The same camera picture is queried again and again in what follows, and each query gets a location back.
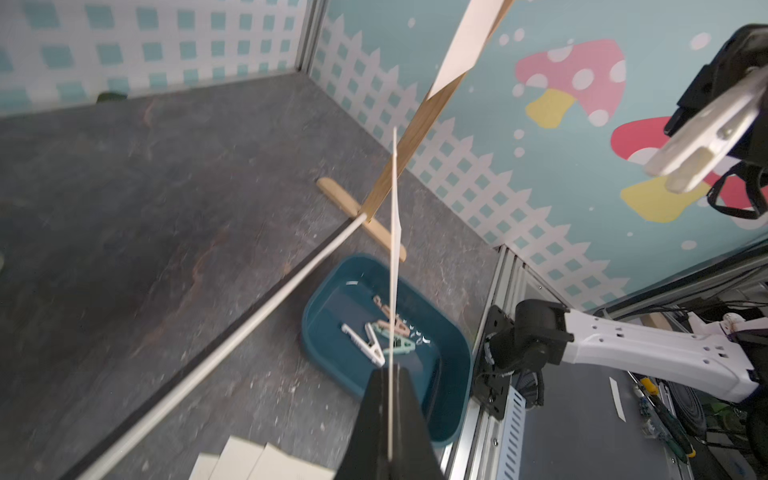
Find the green clothespin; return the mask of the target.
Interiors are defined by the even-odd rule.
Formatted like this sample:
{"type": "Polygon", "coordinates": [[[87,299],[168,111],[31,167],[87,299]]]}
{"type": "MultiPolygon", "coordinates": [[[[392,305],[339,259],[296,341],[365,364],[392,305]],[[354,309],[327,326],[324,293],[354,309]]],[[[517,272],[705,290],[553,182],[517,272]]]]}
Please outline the green clothespin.
{"type": "MultiPolygon", "coordinates": [[[[373,328],[373,331],[377,335],[387,339],[390,338],[390,331],[386,322],[378,321],[371,323],[370,326],[373,328]]],[[[406,355],[416,350],[416,344],[413,341],[411,341],[408,337],[399,335],[398,333],[394,334],[392,345],[394,355],[406,355]]]]}

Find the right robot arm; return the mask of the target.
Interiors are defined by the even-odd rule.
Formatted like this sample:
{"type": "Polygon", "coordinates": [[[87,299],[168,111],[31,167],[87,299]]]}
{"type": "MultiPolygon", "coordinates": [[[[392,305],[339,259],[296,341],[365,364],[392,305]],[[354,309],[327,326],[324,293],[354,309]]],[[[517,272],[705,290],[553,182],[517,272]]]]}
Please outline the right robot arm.
{"type": "MultiPolygon", "coordinates": [[[[702,67],[644,158],[665,204],[702,188],[707,204],[740,220],[767,216],[767,29],[743,26],[702,67]]],[[[556,302],[524,300],[512,317],[494,310],[482,334],[473,395],[494,415],[512,377],[546,365],[592,364],[676,382],[716,398],[763,407],[767,322],[694,323],[690,332],[625,324],[556,302]]]]}

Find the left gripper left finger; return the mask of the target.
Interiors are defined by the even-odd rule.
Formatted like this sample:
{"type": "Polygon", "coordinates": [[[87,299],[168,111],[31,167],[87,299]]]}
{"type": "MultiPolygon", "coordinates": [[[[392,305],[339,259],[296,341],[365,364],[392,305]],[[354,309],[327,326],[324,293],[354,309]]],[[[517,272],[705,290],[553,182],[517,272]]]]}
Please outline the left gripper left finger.
{"type": "Polygon", "coordinates": [[[387,456],[387,370],[369,378],[336,480],[389,479],[387,456]]]}

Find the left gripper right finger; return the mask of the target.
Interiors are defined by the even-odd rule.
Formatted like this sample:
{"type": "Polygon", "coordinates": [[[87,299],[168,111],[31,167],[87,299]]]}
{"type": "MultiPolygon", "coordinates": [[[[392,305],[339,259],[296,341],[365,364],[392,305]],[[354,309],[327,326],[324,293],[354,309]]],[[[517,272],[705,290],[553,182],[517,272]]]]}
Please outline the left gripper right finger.
{"type": "Polygon", "coordinates": [[[392,369],[392,478],[443,479],[407,369],[392,369]]]}

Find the white clothespin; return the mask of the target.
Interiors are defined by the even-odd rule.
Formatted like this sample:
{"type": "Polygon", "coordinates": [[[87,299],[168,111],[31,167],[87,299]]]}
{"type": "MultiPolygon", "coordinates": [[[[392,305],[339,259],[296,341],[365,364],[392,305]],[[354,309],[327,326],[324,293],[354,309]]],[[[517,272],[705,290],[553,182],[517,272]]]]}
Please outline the white clothespin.
{"type": "Polygon", "coordinates": [[[675,194],[691,191],[728,155],[760,113],[767,68],[752,70],[690,119],[646,163],[675,194]]]}
{"type": "Polygon", "coordinates": [[[372,323],[364,325],[364,331],[367,339],[360,337],[349,325],[343,323],[341,331],[346,334],[353,344],[361,351],[366,358],[376,367],[383,367],[386,363],[385,355],[377,337],[376,330],[372,323]]]}

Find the pink clothespin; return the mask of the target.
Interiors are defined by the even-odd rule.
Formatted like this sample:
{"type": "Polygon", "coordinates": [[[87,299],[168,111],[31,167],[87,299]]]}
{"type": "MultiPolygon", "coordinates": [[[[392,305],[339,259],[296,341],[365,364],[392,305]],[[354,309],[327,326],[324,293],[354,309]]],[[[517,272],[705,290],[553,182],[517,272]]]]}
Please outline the pink clothespin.
{"type": "Polygon", "coordinates": [[[405,323],[399,314],[392,314],[389,306],[384,304],[379,296],[373,297],[373,303],[381,310],[382,314],[385,316],[384,319],[375,321],[376,326],[380,327],[381,329],[389,329],[390,320],[394,319],[394,333],[404,338],[409,338],[411,336],[410,327],[405,323]]]}

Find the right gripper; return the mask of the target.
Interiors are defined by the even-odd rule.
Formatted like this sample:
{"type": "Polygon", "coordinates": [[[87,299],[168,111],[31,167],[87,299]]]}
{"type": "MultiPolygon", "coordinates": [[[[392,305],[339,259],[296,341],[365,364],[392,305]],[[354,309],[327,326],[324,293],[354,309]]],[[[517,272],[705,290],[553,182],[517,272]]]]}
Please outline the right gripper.
{"type": "MultiPolygon", "coordinates": [[[[699,71],[678,100],[677,110],[664,127],[665,135],[670,140],[713,100],[752,70],[762,67],[767,68],[767,27],[763,24],[745,25],[699,71]]],[[[707,194],[709,205],[734,218],[760,218],[767,213],[767,197],[762,192],[767,186],[767,89],[761,98],[757,119],[726,157],[734,158],[736,163],[710,188],[707,194]]]]}

